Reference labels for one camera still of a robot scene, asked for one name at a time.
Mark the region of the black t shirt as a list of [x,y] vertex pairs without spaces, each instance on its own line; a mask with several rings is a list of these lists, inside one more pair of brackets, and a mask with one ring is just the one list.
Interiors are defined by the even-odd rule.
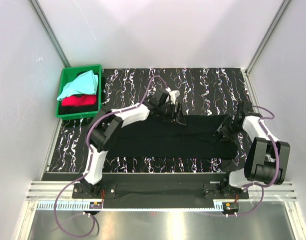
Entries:
[[186,125],[181,125],[149,117],[123,127],[107,157],[231,160],[238,147],[217,132],[224,119],[224,115],[187,115]]

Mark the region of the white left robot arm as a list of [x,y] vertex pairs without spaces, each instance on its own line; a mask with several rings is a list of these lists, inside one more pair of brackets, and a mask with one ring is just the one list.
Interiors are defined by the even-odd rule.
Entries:
[[86,136],[88,157],[86,168],[80,180],[83,192],[90,198],[100,194],[102,171],[105,158],[117,143],[121,129],[149,116],[161,116],[167,122],[185,125],[180,93],[170,88],[156,91],[130,107],[120,109],[102,108],[94,117]]

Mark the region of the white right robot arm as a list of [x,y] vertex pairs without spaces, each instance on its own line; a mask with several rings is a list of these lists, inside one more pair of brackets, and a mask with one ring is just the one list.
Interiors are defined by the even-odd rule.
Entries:
[[280,185],[286,178],[290,144],[279,140],[266,126],[265,120],[273,120],[275,115],[266,110],[271,116],[264,117],[254,112],[254,108],[251,102],[238,103],[235,116],[224,118],[215,131],[215,136],[231,142],[244,131],[252,141],[244,167],[227,173],[220,183],[220,194],[225,198],[252,185],[262,188]]

